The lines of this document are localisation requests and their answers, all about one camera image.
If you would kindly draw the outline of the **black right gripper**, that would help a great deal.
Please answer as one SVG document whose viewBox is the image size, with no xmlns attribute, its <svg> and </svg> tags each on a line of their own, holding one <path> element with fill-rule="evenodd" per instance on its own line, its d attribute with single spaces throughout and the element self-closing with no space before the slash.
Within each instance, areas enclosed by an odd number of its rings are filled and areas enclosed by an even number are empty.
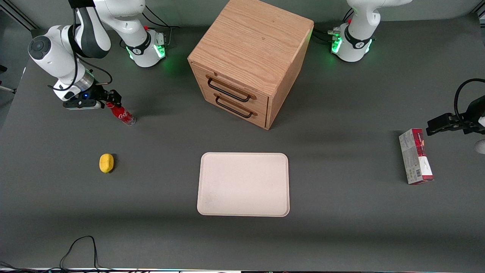
<svg viewBox="0 0 485 273">
<path fill-rule="evenodd" d="M 91 86 L 81 92 L 80 98 L 82 100 L 96 100 L 102 103 L 111 102 L 116 107 L 122 106 L 122 96 L 116 90 L 107 91 L 102 86 Z"/>
</svg>

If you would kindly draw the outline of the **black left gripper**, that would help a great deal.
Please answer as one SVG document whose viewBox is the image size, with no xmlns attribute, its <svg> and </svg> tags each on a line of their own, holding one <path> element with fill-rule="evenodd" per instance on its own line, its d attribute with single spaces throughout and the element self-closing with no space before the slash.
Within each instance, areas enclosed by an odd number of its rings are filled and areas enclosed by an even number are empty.
<svg viewBox="0 0 485 273">
<path fill-rule="evenodd" d="M 428 136 L 440 132 L 458 131 L 463 134 L 479 133 L 485 134 L 484 129 L 485 96 L 473 100 L 468 106 L 468 120 L 464 114 L 460 114 L 460 120 L 456 115 L 445 113 L 427 122 L 426 133 Z"/>
</svg>

